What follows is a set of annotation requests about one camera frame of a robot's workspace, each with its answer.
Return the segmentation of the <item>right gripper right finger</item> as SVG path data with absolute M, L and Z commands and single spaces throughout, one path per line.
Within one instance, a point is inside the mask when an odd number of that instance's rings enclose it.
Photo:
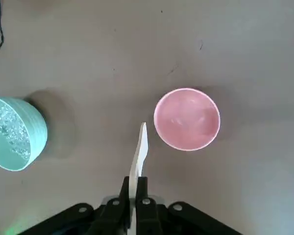
M 239 235 L 240 232 L 177 201 L 168 207 L 148 195 L 148 178 L 139 177 L 136 191 L 136 234 L 138 235 Z

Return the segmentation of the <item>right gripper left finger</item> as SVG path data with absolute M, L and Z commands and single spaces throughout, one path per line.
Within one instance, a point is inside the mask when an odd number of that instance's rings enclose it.
M 88 203 L 75 204 L 26 229 L 23 235 L 123 235 L 129 212 L 129 177 L 118 196 L 94 209 Z

